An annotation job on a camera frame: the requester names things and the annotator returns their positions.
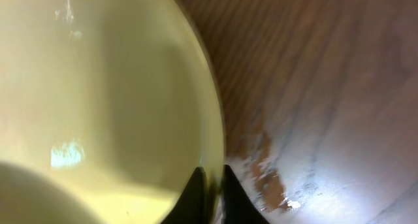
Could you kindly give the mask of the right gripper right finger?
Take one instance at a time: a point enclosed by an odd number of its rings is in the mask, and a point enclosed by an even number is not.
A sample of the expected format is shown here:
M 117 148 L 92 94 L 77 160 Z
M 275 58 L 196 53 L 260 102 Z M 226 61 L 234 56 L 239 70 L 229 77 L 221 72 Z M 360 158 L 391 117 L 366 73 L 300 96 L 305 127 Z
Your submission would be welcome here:
M 268 224 L 254 207 L 229 165 L 224 165 L 222 181 L 224 224 Z

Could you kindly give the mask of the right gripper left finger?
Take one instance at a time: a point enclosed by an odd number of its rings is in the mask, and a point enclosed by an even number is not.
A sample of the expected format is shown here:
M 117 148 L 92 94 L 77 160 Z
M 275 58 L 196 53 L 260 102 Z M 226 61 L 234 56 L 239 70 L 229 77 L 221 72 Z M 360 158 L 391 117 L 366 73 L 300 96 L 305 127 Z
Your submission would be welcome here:
M 161 224 L 207 224 L 206 175 L 197 167 L 182 194 Z

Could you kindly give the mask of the yellow plate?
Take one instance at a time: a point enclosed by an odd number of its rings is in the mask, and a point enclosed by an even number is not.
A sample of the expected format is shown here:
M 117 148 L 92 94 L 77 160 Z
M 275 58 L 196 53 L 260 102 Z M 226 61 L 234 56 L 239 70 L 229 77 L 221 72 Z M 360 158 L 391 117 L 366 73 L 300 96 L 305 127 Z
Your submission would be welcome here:
M 224 132 L 177 0 L 1 0 L 1 222 L 161 223 Z

